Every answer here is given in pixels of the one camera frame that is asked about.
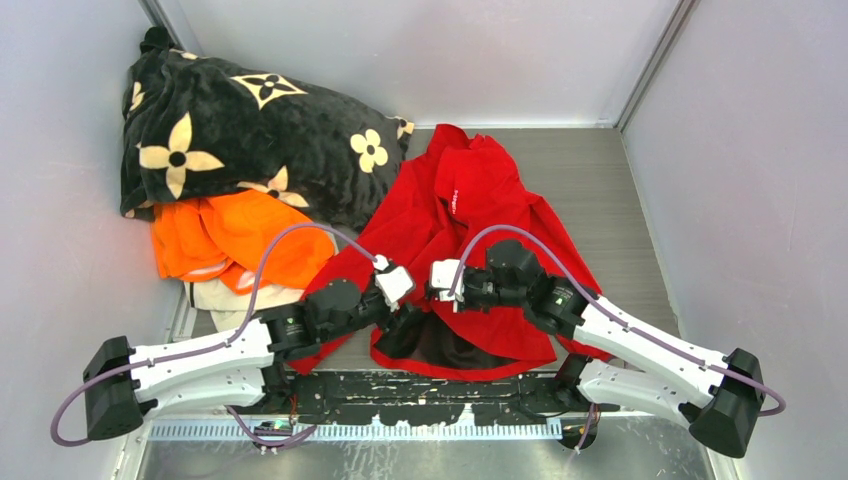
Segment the red zip jacket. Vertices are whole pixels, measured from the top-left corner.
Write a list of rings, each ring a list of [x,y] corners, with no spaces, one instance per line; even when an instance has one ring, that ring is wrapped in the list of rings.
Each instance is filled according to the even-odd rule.
[[[490,246],[520,230],[530,233],[526,244],[547,272],[571,273],[598,288],[556,212],[525,188],[507,150],[492,137],[442,124],[421,156],[401,164],[357,246],[328,261],[309,291],[343,279],[365,288],[373,271],[368,255],[381,254],[410,272],[416,284],[410,300],[424,318],[392,347],[381,346],[380,332],[372,331],[370,355],[378,365],[458,381],[517,375],[555,360],[547,334],[517,308],[457,313],[428,301],[425,285],[433,262],[465,258],[481,267]]]

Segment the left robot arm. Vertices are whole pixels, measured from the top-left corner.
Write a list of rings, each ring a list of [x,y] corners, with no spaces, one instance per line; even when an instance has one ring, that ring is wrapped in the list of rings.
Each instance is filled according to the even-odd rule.
[[[104,341],[83,371],[86,438],[128,434],[163,413],[218,405],[285,409],[291,385],[277,365],[305,359],[364,327],[390,327],[415,289],[409,278],[380,274],[365,289],[337,279],[303,300],[255,312],[243,328],[174,344],[133,347]]]

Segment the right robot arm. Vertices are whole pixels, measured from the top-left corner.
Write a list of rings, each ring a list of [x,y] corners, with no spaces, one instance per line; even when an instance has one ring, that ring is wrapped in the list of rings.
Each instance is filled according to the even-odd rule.
[[[538,330],[599,349],[635,367],[627,373],[586,356],[568,358],[555,384],[558,403],[641,410],[687,429],[705,447],[731,458],[748,450],[765,403],[759,358],[691,344],[625,313],[579,282],[560,261],[546,271],[515,239],[486,251],[480,267],[458,263],[450,287],[458,309],[514,308]]]

